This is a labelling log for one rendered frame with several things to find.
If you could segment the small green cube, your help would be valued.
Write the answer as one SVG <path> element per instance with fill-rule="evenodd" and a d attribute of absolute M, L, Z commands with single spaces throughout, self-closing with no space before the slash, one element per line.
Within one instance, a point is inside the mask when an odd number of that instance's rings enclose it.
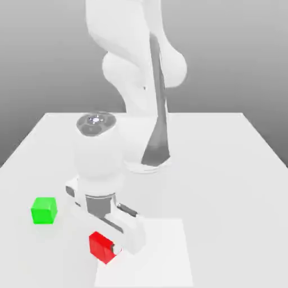
<path fill-rule="evenodd" d="M 30 211 L 34 224 L 53 224 L 58 212 L 56 199 L 36 197 Z"/>

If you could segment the small red cube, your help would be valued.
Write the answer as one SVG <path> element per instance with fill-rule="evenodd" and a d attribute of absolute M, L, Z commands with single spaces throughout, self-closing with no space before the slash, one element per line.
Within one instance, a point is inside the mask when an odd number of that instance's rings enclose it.
<path fill-rule="evenodd" d="M 89 236 L 89 249 L 91 254 L 104 264 L 110 263 L 117 256 L 111 251 L 113 243 L 115 242 L 97 231 Z"/>

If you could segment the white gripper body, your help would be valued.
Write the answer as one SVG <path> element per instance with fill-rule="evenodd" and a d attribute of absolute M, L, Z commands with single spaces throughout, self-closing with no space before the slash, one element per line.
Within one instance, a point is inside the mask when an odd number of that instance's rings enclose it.
<path fill-rule="evenodd" d="M 111 212 L 101 219 L 76 203 L 70 205 L 70 211 L 90 233 L 99 232 L 111 241 L 121 244 L 123 250 L 133 255 L 146 245 L 143 219 L 125 205 L 112 203 Z"/>

